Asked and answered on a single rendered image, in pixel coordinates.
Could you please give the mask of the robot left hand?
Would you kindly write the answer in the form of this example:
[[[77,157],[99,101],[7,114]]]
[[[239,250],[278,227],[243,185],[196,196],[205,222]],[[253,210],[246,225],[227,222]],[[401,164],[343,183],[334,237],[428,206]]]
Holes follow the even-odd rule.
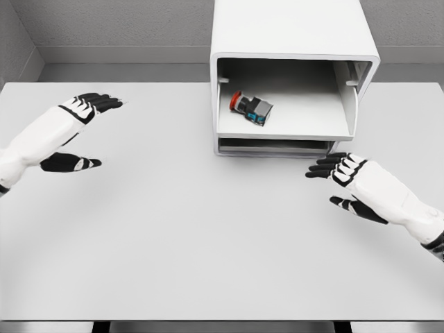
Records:
[[[57,150],[70,142],[97,115],[123,105],[108,94],[86,93],[49,108],[14,138],[10,147],[27,166],[44,171],[71,173],[101,165],[88,159]]]

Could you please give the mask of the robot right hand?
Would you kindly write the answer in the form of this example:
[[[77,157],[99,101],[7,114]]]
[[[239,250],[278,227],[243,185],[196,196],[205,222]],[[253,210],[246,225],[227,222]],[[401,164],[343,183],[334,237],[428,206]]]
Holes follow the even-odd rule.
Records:
[[[392,173],[375,161],[353,153],[332,153],[309,167],[307,178],[331,180],[347,189],[351,199],[338,196],[330,202],[354,215],[382,224],[406,227],[419,198]]]

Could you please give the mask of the white tabletop storage cabinet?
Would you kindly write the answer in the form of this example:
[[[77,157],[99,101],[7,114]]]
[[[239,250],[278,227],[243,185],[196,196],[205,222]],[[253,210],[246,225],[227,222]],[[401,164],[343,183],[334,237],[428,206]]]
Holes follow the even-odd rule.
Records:
[[[214,0],[210,82],[214,151],[228,156],[319,156],[219,150],[218,86],[347,85],[359,103],[380,64],[360,0]],[[334,141],[333,151],[340,142]]]

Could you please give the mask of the white cabinet drawer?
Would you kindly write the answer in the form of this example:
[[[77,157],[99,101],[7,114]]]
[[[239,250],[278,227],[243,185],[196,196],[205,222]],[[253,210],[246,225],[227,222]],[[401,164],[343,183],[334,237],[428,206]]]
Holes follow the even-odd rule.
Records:
[[[273,105],[263,126],[230,111],[237,90]],[[350,141],[355,136],[358,106],[356,89],[335,82],[255,87],[230,81],[218,86],[216,133],[223,138]]]
[[[326,153],[334,141],[220,138],[219,150],[247,153]]]

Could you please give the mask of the red-button black load switch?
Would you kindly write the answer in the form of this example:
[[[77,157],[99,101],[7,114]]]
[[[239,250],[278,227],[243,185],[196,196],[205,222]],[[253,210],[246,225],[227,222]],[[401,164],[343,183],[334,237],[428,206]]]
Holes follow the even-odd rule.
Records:
[[[256,96],[250,99],[242,91],[237,91],[230,100],[229,108],[231,112],[243,115],[248,121],[258,126],[264,126],[273,105]]]

